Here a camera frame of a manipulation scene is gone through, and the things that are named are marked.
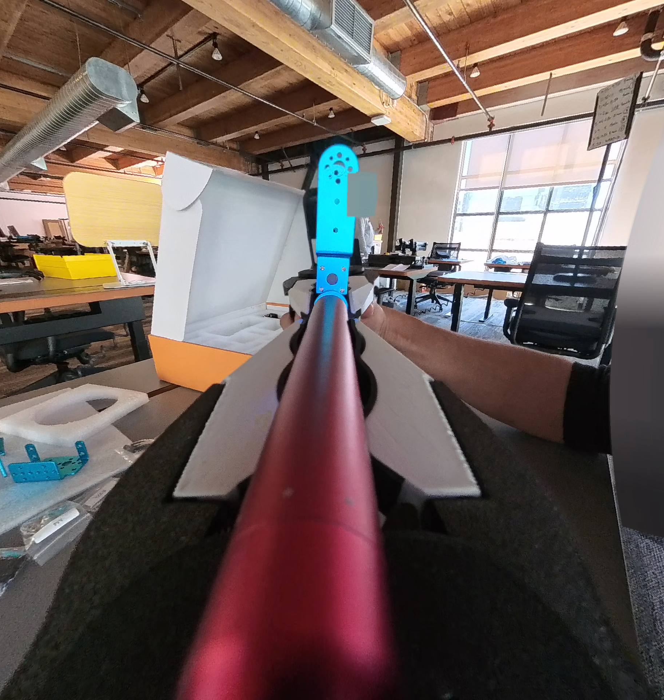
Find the yellow divider panel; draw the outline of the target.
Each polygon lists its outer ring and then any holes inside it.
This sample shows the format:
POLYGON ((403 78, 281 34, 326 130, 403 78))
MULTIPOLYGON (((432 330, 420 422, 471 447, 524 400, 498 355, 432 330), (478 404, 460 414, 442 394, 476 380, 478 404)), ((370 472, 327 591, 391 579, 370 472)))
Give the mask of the yellow divider panel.
POLYGON ((72 235, 80 245, 104 247, 107 240, 148 240, 158 245, 159 184, 72 172, 63 179, 63 189, 72 235))

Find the person's right hand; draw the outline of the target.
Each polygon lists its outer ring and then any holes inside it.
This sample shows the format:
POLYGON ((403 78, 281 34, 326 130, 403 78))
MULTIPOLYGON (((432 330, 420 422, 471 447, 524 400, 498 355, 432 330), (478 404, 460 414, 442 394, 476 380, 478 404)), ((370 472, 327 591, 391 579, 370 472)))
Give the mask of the person's right hand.
POLYGON ((392 330, 395 322, 403 314, 394 308, 372 302, 360 316, 361 322, 370 328, 382 339, 388 340, 392 337, 392 330))

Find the white laptop stand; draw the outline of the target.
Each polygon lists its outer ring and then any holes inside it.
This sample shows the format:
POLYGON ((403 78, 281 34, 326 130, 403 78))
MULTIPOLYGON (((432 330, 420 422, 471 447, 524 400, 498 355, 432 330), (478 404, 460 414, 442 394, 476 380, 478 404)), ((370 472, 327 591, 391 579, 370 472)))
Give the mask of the white laptop stand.
POLYGON ((107 240, 106 245, 116 270, 117 281, 104 283, 104 289, 155 284, 156 257, 150 241, 107 240))

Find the background wooden desk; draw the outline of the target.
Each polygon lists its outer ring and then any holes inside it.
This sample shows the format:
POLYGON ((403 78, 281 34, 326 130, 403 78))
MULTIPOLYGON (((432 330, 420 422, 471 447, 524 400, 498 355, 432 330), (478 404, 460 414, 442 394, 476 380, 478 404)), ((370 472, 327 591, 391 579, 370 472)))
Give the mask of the background wooden desk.
POLYGON ((142 298, 154 293, 154 280, 146 285, 120 285, 113 277, 68 280, 44 278, 0 280, 0 345, 78 331, 126 324, 135 361, 151 357, 142 328, 142 298), (31 310, 57 310, 87 304, 90 311, 69 318, 26 320, 31 310))
POLYGON ((454 286, 451 302, 451 331, 458 331, 462 313, 462 301, 464 287, 472 285, 477 288, 485 288, 488 290, 487 303, 483 319, 480 322, 485 322, 490 315, 490 307, 493 299, 493 291, 521 291, 526 283, 527 275, 516 273, 501 273, 501 272, 453 272, 444 274, 437 281, 445 282, 454 286))

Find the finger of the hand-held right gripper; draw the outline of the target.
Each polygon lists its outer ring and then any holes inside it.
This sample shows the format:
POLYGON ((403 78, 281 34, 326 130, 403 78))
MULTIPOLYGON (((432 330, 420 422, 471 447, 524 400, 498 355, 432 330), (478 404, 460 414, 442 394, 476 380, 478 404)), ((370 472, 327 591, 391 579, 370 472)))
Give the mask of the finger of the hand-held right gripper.
POLYGON ((289 299, 289 312, 284 315, 284 325, 290 326, 301 318, 306 319, 314 303, 315 278, 291 277, 284 281, 284 294, 289 299))
POLYGON ((350 276, 347 287, 348 318, 358 319, 375 300, 376 279, 368 279, 366 275, 350 276))

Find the red metal tube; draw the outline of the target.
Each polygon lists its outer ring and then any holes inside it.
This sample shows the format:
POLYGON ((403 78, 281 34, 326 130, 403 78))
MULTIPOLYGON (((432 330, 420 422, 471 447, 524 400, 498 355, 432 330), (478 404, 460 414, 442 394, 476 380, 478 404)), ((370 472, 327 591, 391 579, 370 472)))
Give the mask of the red metal tube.
POLYGON ((313 306, 178 699, 397 699, 347 306, 313 306))

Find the white foam cutout piece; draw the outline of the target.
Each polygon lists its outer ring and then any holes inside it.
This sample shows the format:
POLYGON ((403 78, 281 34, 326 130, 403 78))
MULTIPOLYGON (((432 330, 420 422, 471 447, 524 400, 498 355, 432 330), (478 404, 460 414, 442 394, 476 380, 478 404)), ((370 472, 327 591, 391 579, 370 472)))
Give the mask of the white foam cutout piece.
POLYGON ((25 438, 30 442, 70 446, 79 440, 103 431, 118 419, 145 405, 146 393, 115 387, 85 384, 69 392, 58 392, 44 402, 0 419, 0 431, 25 438), (114 399, 100 413, 79 419, 74 408, 90 400, 114 399), (71 410, 71 420, 58 424, 46 422, 48 416, 64 409, 71 410))

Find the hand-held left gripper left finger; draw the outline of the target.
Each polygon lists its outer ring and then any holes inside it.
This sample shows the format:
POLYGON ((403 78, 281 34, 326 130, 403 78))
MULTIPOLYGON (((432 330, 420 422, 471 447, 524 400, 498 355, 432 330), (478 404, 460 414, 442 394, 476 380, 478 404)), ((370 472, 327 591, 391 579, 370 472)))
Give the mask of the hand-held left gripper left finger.
POLYGON ((174 489, 174 498, 224 499, 256 468, 277 410, 277 382, 292 360, 293 324, 233 372, 174 489))

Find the person's grey trousers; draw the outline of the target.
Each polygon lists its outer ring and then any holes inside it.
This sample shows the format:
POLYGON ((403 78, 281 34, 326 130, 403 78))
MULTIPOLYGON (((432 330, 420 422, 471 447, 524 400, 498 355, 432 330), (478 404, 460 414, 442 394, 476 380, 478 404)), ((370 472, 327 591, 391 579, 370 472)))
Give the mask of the person's grey trousers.
POLYGON ((664 699, 664 538, 622 528, 621 540, 644 672, 664 699))

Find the white foam sheet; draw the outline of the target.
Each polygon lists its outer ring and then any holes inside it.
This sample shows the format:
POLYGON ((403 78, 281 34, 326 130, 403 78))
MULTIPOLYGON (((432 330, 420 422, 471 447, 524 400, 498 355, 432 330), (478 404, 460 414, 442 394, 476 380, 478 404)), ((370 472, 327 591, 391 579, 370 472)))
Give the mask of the white foam sheet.
MULTIPOLYGON (((57 392, 69 392, 70 389, 62 389, 57 392)), ((19 403, 0 408, 0 419, 13 415, 22 410, 43 403, 54 393, 39 398, 22 400, 19 403)), ((79 419, 104 411, 115 402, 114 399, 90 400, 83 405, 74 408, 79 419)), ((71 410, 64 409, 47 417, 49 424, 58 424, 70 421, 71 410)), ((2 433, 4 439, 5 456, 4 464, 16 463, 27 460, 24 446, 33 443, 29 440, 2 433)), ((91 486, 98 485, 108 477, 112 477, 126 470, 130 462, 118 452, 128 442, 127 437, 111 424, 109 427, 82 440, 89 453, 88 463, 74 476, 62 480, 54 480, 32 484, 15 484, 12 477, 0 475, 0 535, 20 526, 30 517, 42 510, 53 506, 60 501, 67 501, 72 496, 80 494, 91 486)), ((76 456, 75 443, 70 446, 46 444, 41 442, 36 445, 41 458, 47 459, 54 456, 76 456)))

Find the hanging paper sign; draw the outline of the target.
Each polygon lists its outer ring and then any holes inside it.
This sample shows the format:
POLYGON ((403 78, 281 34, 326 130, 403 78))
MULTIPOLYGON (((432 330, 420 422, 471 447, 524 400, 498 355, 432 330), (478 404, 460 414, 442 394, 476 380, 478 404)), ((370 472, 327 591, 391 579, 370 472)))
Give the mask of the hanging paper sign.
POLYGON ((595 100, 588 151, 628 138, 637 104, 642 73, 602 88, 595 100))

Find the white open cardboard box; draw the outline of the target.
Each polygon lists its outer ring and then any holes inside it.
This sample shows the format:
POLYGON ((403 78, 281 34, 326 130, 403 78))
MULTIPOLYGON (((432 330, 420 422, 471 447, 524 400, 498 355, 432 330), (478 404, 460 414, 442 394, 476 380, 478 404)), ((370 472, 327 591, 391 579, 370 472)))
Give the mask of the white open cardboard box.
POLYGON ((281 333, 311 265, 302 190, 167 153, 149 342, 163 380, 205 390, 281 333))

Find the black mesh office chair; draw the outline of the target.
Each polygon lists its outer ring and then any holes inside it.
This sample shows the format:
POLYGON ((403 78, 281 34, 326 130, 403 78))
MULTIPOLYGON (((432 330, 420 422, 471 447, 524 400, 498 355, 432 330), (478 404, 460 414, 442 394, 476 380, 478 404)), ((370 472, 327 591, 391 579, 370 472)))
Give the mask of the black mesh office chair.
POLYGON ((611 338, 625 246, 538 243, 518 300, 505 300, 503 334, 513 345, 581 359, 611 338))

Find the blue toy robot arm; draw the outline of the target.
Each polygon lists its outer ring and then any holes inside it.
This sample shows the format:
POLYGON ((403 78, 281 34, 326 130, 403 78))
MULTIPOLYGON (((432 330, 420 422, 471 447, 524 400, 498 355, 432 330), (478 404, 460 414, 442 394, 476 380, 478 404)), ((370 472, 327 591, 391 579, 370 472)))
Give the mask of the blue toy robot arm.
POLYGON ((346 145, 330 145, 318 164, 315 293, 347 296, 354 216, 347 213, 347 180, 359 170, 354 152, 346 145))

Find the yellow plastic bin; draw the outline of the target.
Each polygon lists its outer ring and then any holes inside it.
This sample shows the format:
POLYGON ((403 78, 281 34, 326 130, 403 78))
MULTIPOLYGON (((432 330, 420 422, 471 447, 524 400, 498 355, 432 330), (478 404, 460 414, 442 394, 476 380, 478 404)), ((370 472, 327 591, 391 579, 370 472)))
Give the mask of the yellow plastic bin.
POLYGON ((57 256, 34 254, 37 269, 46 278, 54 279, 96 279, 116 275, 113 258, 107 253, 86 253, 85 255, 57 256))

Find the silver ventilation duct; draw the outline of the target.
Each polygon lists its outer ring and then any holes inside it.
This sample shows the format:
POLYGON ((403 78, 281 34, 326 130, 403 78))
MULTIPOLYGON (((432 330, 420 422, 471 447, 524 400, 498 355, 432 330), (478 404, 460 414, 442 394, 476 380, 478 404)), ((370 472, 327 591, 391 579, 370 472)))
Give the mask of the silver ventilation duct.
POLYGON ((374 20, 356 1, 274 1, 273 4, 390 98, 404 95, 406 78, 374 47, 374 20))
POLYGON ((89 58, 34 121, 0 152, 0 183, 97 123, 121 132, 139 123, 138 88, 128 71, 99 57, 89 58))

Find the large window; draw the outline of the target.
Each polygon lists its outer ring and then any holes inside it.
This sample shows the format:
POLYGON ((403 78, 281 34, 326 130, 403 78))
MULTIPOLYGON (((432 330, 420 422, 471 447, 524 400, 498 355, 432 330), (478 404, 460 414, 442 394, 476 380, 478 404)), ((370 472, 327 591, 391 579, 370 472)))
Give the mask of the large window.
POLYGON ((464 270, 528 263, 538 242, 599 242, 625 142, 588 151, 589 134, 581 120, 464 145, 450 233, 464 270))

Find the person's right forearm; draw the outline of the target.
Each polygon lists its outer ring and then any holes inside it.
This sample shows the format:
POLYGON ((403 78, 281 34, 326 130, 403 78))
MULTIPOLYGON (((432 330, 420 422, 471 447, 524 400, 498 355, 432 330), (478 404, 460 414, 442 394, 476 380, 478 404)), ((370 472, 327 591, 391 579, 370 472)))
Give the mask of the person's right forearm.
POLYGON ((613 453, 608 366, 468 337, 406 314, 391 332, 386 342, 483 414, 574 450, 613 453))

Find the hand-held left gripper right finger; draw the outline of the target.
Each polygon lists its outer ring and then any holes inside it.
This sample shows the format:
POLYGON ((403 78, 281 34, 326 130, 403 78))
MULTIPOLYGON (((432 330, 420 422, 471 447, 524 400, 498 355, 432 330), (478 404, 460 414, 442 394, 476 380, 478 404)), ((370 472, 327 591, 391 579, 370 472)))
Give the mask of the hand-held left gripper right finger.
POLYGON ((366 417, 371 454, 429 497, 480 496, 430 377, 362 323, 357 330, 377 385, 366 417))

